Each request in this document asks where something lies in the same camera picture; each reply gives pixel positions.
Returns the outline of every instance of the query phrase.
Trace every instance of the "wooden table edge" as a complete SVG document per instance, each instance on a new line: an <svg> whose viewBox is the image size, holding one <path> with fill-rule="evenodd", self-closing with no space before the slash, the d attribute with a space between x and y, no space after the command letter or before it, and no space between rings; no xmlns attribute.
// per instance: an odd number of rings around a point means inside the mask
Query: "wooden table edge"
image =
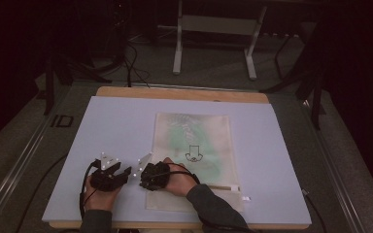
<svg viewBox="0 0 373 233"><path fill-rule="evenodd" d="M96 96L269 104L263 93L230 90L101 86Z"/></svg>
<svg viewBox="0 0 373 233"><path fill-rule="evenodd" d="M49 225L57 229L79 229L81 221L50 221ZM257 230L303 230L309 224L248 224L250 229ZM197 222L118 222L113 221L112 227L115 229L202 229L202 223Z"/></svg>

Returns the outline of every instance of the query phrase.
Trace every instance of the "hand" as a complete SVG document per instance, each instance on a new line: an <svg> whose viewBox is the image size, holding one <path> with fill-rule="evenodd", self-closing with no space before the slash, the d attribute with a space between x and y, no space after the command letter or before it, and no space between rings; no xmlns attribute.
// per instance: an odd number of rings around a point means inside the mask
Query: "hand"
<svg viewBox="0 0 373 233"><path fill-rule="evenodd" d="M164 163L174 163L170 158L165 158L163 160ZM180 163L178 165L169 164L169 168L171 172L175 171L186 171L184 164ZM169 182L164 188L164 190L167 190L171 192L172 194L176 196L187 196L189 191L196 186L196 181L189 175L186 174L171 174L169 176Z"/></svg>
<svg viewBox="0 0 373 233"><path fill-rule="evenodd" d="M85 184L85 210L102 210L111 212L121 187L111 192L96 190L90 185L91 179L92 176L87 177Z"/></svg>

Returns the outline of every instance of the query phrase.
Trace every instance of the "sleeve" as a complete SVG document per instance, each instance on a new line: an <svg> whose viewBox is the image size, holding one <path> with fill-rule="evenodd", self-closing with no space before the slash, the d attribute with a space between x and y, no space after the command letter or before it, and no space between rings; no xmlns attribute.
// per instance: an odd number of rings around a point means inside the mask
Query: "sleeve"
<svg viewBox="0 0 373 233"><path fill-rule="evenodd" d="M248 229L244 218L226 201L215 195L206 184L198 184L193 187L187 194L186 199L198 212L201 221L205 220L202 227L205 233L234 232L210 227L207 224L208 222L218 226L234 226Z"/></svg>
<svg viewBox="0 0 373 233"><path fill-rule="evenodd" d="M112 213L101 210L85 212L80 231L82 233L111 233Z"/></svg>

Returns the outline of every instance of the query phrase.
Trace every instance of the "white metal frame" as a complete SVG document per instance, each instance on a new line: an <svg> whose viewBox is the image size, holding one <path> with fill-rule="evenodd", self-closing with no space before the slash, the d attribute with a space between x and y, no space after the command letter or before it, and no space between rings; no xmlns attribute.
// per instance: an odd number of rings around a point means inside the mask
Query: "white metal frame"
<svg viewBox="0 0 373 233"><path fill-rule="evenodd" d="M245 59L247 61L248 74L251 80L256 79L256 72L253 61L253 52L256 39L259 35L263 18L267 7L263 7L258 19L240 19L225 17L201 17L201 16L183 16L183 0L178 1L178 26L177 26L177 47L175 49L175 59L173 73L181 74L181 63L183 57L183 30L217 32L237 35L252 36L250 45L244 49Z"/></svg>

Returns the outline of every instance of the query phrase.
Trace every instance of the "white board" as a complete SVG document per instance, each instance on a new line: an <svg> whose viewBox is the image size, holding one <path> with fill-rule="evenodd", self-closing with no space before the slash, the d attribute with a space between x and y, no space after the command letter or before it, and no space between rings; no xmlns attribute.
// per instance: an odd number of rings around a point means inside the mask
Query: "white board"
<svg viewBox="0 0 373 233"><path fill-rule="evenodd" d="M91 98L43 221L81 220L79 193L87 166L101 152L117 157L121 170L136 167L152 150L155 115L227 115L242 194L251 197L247 223L311 224L288 151L269 104L121 97ZM195 213L146 209L146 190L131 177L121 190L113 221L198 222Z"/></svg>

